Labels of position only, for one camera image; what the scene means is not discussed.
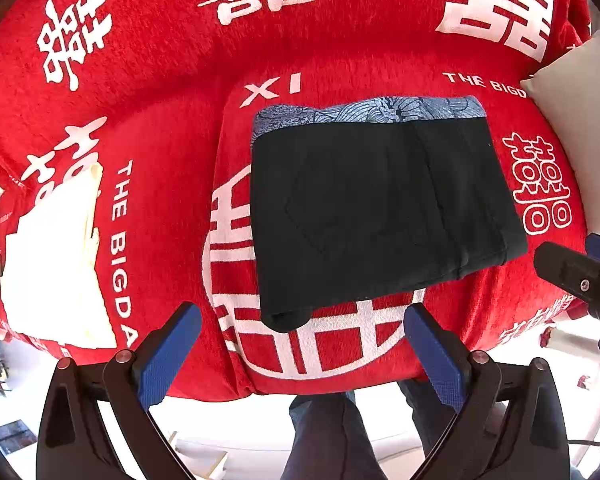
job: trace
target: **cable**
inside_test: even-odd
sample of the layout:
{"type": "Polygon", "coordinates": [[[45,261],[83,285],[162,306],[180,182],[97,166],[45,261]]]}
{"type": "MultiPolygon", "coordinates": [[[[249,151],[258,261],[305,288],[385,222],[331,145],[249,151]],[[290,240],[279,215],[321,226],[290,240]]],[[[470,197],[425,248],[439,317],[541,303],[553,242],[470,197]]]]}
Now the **cable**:
{"type": "Polygon", "coordinates": [[[595,440],[570,440],[569,444],[580,444],[581,446],[600,447],[600,442],[596,442],[595,440]]]}

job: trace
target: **jeans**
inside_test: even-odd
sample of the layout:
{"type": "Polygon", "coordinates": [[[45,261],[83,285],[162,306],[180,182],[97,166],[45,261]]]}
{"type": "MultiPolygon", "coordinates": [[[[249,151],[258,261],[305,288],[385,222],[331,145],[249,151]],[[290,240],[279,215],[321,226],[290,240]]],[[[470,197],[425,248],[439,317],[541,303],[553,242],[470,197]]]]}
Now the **jeans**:
{"type": "MultiPolygon", "coordinates": [[[[430,383],[398,382],[425,454],[445,431],[454,410],[440,403],[430,383]]],[[[366,434],[353,392],[297,396],[289,407],[296,429],[293,448],[281,480],[387,480],[366,434]]],[[[483,439],[496,438],[504,406],[494,406],[483,439]]],[[[571,467],[570,480],[583,480],[571,467]]]]}

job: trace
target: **white garment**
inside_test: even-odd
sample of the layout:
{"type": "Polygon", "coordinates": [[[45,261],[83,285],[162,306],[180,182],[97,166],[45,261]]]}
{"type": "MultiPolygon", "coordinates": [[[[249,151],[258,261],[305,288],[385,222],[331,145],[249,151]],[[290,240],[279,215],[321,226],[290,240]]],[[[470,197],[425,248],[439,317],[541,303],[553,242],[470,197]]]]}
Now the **white garment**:
{"type": "Polygon", "coordinates": [[[82,348],[116,347],[94,270],[101,178],[102,166],[93,164],[57,186],[7,235],[0,284],[14,331],[82,348]]]}

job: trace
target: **white floor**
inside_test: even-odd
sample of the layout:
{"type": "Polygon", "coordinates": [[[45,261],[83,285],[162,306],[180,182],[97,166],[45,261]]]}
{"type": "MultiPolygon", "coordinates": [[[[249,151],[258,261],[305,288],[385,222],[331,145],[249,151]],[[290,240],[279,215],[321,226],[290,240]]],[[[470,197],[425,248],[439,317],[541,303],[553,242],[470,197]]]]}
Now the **white floor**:
{"type": "MultiPolygon", "coordinates": [[[[591,318],[560,326],[592,338],[600,336],[600,324],[591,318]]],[[[538,345],[538,327],[508,344],[494,349],[491,356],[500,362],[528,364],[534,357],[547,359],[560,393],[570,439],[600,437],[600,366],[538,345]],[[577,387],[580,376],[591,377],[593,387],[577,387]]],[[[0,425],[23,420],[35,433],[40,423],[55,359],[19,341],[6,346],[13,392],[0,400],[0,425]]],[[[251,396],[220,404],[167,398],[151,409],[161,430],[178,432],[178,448],[186,454],[197,450],[222,449],[229,452],[225,480],[278,480],[293,443],[294,431],[288,418],[292,396],[251,396]]],[[[419,446],[411,421],[410,408],[396,384],[384,384],[356,392],[357,405],[379,459],[419,446]]],[[[104,411],[107,427],[112,415],[104,411]]],[[[114,436],[116,450],[127,473],[142,480],[122,436],[114,436]]],[[[587,449],[573,446],[572,462],[578,462],[587,449]]],[[[23,480],[34,480],[34,446],[13,453],[10,462],[23,480]]],[[[600,460],[595,451],[587,453],[582,472],[587,476],[600,460]]],[[[390,480],[403,479],[392,474],[390,480]]]]}

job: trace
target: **red fabric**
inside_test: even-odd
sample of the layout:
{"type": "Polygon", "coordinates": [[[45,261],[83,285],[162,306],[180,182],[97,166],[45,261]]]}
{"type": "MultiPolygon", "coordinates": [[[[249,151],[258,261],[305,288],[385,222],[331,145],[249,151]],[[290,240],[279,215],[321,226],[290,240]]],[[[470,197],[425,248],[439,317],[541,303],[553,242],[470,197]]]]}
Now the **red fabric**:
{"type": "MultiPolygon", "coordinates": [[[[61,20],[78,2],[52,1],[61,20]]],[[[275,10],[279,0],[260,0],[260,10],[229,25],[219,23],[217,8],[230,0],[198,6],[206,1],[105,0],[94,15],[99,23],[111,16],[110,32],[102,48],[93,46],[82,64],[70,62],[79,81],[75,90],[70,89],[64,63],[63,80],[46,81],[46,53],[36,41],[50,22],[45,15],[48,0],[16,2],[0,25],[2,258],[4,237],[17,229],[19,216],[30,210],[43,186],[60,184],[76,163],[72,156],[79,146],[54,150],[67,138],[65,128],[106,117],[91,134],[98,144],[85,156],[93,161],[97,153],[104,167],[94,222],[101,240],[96,272],[118,347],[126,348],[134,339],[132,329],[138,332],[131,343],[136,348],[183,300],[195,302],[203,312],[203,333],[171,395],[230,400],[250,393],[320,393],[415,376],[419,366],[400,337],[399,323],[400,308],[404,310],[413,294],[318,311],[311,330],[274,336],[256,321],[253,260],[222,261],[222,255],[250,252],[249,237],[237,231],[248,228],[247,209],[238,208],[248,205],[251,123],[260,109],[280,103],[325,107],[387,95],[472,94],[487,112],[512,191],[525,191],[514,177],[525,163],[514,168],[514,155],[535,158],[538,168],[544,160],[562,173],[563,188],[547,188],[553,198],[537,202],[538,214],[531,210],[526,224],[542,221],[560,196],[568,206],[561,210],[558,204],[558,221],[549,217],[546,232],[528,237],[528,255],[460,282],[431,287],[424,302],[469,348],[487,349],[568,306],[570,297],[536,278],[532,255],[545,240],[583,250],[582,204],[557,137],[517,89],[521,79],[539,68],[539,60],[546,64],[588,39],[585,0],[553,1],[550,33],[541,34],[548,38],[546,51],[538,59],[523,52],[524,46],[505,45],[529,21],[503,9],[511,0],[496,5],[495,14],[506,18],[499,41],[436,31],[445,21],[446,6],[468,0],[308,0],[280,10],[275,10]],[[260,94],[249,102],[256,88],[260,94]],[[53,176],[34,172],[22,180],[27,156],[51,151],[47,167],[54,168],[53,176]],[[232,187],[236,175],[241,178],[232,187]],[[563,193],[567,189],[568,197],[563,193]],[[115,200],[124,190],[128,196],[115,200]],[[220,211],[222,196],[230,202],[220,211]],[[546,211],[542,204],[548,204],[546,211]],[[208,235],[223,221],[232,234],[208,235]],[[126,233],[125,249],[112,254],[110,241],[121,232],[126,233]],[[112,264],[121,257],[126,261],[112,264]],[[118,268],[128,275],[120,293],[112,282],[118,268]],[[120,297],[129,297],[131,303],[130,311],[128,303],[122,304],[122,316],[116,310],[120,297]],[[238,306],[234,313],[232,303],[238,306]]],[[[526,1],[528,5],[516,4],[516,9],[524,13],[523,6],[533,5],[526,1]]],[[[484,27],[479,23],[484,20],[467,19],[465,23],[484,27]]],[[[67,23],[66,44],[82,30],[82,23],[73,29],[67,23]]],[[[87,32],[96,26],[92,17],[85,24],[87,32]]],[[[540,43],[538,38],[526,40],[528,45],[540,43]]],[[[528,206],[518,204],[521,217],[528,206]]],[[[0,302],[0,322],[6,326],[6,321],[0,302]]],[[[55,356],[70,353],[79,363],[103,361],[115,352],[31,342],[55,356]]]]}

